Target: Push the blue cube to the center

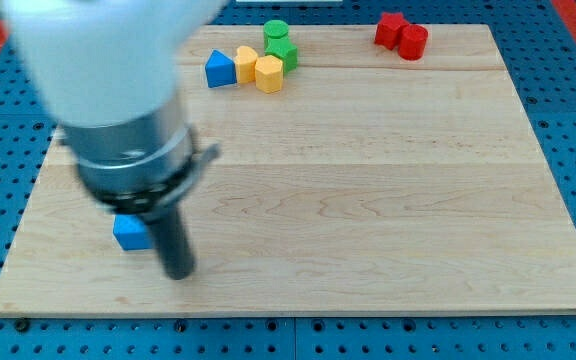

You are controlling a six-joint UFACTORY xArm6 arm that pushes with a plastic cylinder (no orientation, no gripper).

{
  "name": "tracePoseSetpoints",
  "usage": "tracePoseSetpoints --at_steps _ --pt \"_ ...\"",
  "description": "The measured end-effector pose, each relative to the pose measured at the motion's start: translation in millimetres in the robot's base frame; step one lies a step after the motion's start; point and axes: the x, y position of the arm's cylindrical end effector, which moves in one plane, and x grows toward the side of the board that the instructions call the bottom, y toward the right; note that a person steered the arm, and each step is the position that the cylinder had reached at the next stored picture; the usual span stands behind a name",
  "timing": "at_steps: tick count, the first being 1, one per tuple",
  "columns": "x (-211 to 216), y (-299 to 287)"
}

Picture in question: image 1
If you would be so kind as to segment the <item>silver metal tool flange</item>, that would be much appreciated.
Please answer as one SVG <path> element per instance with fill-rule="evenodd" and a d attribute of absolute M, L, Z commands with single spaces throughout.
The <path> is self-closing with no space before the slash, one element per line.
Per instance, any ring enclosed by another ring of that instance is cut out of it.
<path fill-rule="evenodd" d="M 78 116 L 61 121 L 77 175 L 90 195 L 112 213 L 146 223 L 176 218 L 220 145 L 199 146 L 196 129 L 177 91 L 154 108 L 97 122 Z"/>

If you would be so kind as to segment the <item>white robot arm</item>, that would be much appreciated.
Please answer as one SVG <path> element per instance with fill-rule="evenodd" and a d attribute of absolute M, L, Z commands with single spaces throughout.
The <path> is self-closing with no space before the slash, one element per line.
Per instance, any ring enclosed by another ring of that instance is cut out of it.
<path fill-rule="evenodd" d="M 178 47 L 216 0 L 5 1 L 1 11 L 77 174 L 110 212 L 144 224 L 168 277 L 195 257 L 179 202 L 219 155 L 200 148 L 180 96 Z"/>

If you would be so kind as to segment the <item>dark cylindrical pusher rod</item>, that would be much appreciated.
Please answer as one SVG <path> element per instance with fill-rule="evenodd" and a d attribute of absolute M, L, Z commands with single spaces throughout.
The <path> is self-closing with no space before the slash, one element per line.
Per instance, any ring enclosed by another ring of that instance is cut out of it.
<path fill-rule="evenodd" d="M 157 208 L 143 215 L 143 223 L 166 275 L 173 280 L 190 276 L 196 260 L 181 210 Z"/>

